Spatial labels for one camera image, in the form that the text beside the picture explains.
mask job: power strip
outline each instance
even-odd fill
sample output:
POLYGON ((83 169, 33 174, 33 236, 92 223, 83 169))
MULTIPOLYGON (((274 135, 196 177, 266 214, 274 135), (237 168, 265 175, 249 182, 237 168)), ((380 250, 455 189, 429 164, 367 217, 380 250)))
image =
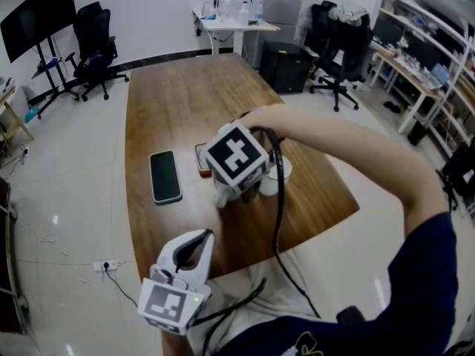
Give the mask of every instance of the power strip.
POLYGON ((104 263, 108 263, 108 271, 110 270, 116 270, 117 269, 117 261, 116 260, 104 260, 104 261, 94 261, 94 270, 99 272, 99 271, 105 271, 104 268, 104 263))

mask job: tv monitor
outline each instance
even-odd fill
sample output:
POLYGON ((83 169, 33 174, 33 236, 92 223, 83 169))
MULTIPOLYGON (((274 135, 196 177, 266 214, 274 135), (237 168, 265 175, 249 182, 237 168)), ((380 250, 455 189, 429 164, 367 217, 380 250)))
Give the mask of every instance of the tv monitor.
POLYGON ((10 62, 73 24, 74 0, 25 0, 0 23, 10 62))
POLYGON ((409 47, 406 49, 406 53, 417 59, 421 66, 426 67, 429 71, 432 71, 440 62, 441 58, 433 45, 415 36, 409 41, 409 47))
POLYGON ((396 43, 399 42, 402 37, 402 29, 400 27, 381 19, 376 21, 373 32, 374 36, 379 38, 383 45, 391 44, 392 46, 396 46, 396 43))

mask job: navy t-shirt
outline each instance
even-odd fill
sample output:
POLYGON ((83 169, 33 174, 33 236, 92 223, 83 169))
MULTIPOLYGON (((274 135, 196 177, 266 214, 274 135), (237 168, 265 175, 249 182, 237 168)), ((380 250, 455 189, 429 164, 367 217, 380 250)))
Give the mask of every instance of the navy t-shirt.
POLYGON ((458 289, 449 214, 436 215, 413 231, 388 270, 390 305, 375 320, 342 326, 279 317, 247 329, 219 354, 442 355, 455 322, 458 289))

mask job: person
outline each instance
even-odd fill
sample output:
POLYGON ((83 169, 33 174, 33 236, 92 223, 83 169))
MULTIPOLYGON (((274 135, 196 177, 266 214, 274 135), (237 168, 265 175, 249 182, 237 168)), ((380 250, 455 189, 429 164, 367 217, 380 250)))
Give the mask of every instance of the person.
MULTIPOLYGON (((442 355, 455 322, 456 236, 433 169, 372 130, 338 120, 312 119, 285 105, 253 111, 241 122, 248 128, 271 128, 279 137, 339 158, 395 195, 404 211, 405 241, 388 268, 389 306, 375 320, 351 326, 317 319, 308 302, 285 277, 278 276, 281 272, 275 260, 251 267, 252 283, 267 277, 268 286, 218 327, 209 354, 442 355)), ((295 253, 286 252, 282 257, 305 289, 295 253)), ((166 334, 164 355, 200 355, 196 342, 206 330, 198 337, 191 333, 193 347, 186 337, 166 334)))

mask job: smartphone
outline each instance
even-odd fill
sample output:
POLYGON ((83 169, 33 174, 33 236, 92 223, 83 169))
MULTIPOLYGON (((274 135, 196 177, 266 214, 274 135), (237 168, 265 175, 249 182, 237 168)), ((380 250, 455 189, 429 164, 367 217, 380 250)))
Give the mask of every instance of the smartphone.
POLYGON ((177 166, 172 151, 164 151, 150 156, 150 176, 152 194, 156 204, 164 205, 181 200, 177 166))

